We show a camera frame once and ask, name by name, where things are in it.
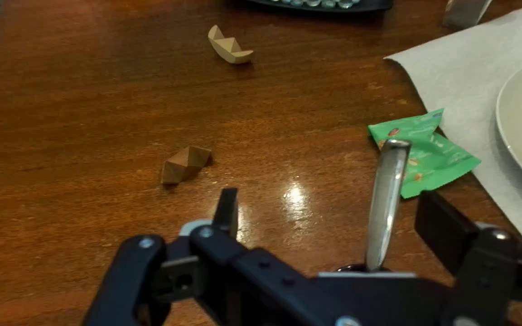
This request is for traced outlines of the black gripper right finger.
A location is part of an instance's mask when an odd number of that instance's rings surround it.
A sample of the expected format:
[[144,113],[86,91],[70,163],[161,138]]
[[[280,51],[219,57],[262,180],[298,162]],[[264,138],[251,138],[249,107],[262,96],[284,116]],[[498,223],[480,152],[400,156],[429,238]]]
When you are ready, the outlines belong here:
[[436,192],[418,198],[414,230],[443,267],[460,267],[478,227]]

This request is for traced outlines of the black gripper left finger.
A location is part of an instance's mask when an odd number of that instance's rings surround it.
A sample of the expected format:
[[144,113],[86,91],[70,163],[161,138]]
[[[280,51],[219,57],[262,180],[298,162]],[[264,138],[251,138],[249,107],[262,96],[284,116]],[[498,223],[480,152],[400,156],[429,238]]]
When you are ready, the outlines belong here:
[[220,230],[222,234],[235,238],[237,236],[237,191],[235,189],[222,189],[213,218],[211,227]]

